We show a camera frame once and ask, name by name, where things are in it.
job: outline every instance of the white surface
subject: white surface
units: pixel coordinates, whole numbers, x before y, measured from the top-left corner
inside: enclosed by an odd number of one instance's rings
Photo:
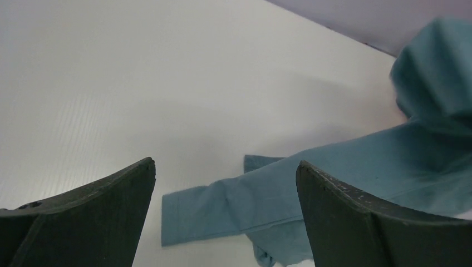
[[[470,0],[269,0],[391,55],[437,16],[472,20]]]
[[[263,0],[3,1],[0,206],[152,156],[134,266],[257,266],[245,236],[162,249],[162,194],[401,123],[393,60]]]

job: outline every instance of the blue fabric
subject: blue fabric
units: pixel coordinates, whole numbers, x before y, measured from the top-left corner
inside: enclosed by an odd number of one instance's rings
[[[435,20],[391,78],[407,123],[285,159],[247,156],[244,175],[165,195],[162,245],[247,234],[262,266],[312,258],[295,182],[301,160],[412,209],[472,209],[472,26]]]

